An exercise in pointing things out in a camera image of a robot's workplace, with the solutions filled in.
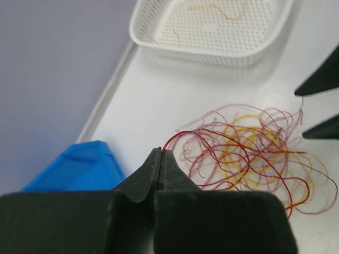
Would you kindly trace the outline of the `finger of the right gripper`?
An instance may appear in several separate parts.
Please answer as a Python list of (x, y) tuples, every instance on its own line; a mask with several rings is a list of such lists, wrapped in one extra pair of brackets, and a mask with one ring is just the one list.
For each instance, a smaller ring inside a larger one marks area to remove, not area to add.
[(296, 96), (308, 96), (338, 88), (338, 46), (295, 91)]
[(338, 140), (339, 116), (336, 115), (302, 133), (304, 139)]

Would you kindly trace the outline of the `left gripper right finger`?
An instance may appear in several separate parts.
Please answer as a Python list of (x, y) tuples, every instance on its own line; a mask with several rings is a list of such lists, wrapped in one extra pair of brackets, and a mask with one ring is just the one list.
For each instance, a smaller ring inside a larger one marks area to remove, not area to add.
[(155, 253), (297, 253), (279, 199), (263, 191), (201, 190), (164, 151), (154, 195)]

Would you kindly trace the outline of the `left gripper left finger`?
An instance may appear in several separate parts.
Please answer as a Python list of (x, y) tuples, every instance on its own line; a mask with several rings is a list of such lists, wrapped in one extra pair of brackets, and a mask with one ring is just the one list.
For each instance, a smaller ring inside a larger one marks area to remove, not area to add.
[(161, 149), (112, 190), (1, 197), (1, 253), (154, 253)]

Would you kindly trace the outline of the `blue plastic bin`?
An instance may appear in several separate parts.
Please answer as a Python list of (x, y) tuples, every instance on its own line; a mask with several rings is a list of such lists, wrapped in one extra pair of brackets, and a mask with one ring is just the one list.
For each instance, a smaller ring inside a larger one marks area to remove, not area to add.
[(124, 180), (108, 144), (91, 141), (69, 146), (21, 191), (107, 191)]

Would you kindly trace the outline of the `white perforated basket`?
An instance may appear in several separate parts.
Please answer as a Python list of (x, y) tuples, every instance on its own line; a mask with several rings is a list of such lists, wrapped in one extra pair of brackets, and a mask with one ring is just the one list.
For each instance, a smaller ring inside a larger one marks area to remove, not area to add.
[(138, 1), (129, 34), (160, 56), (230, 67), (259, 62), (294, 1)]

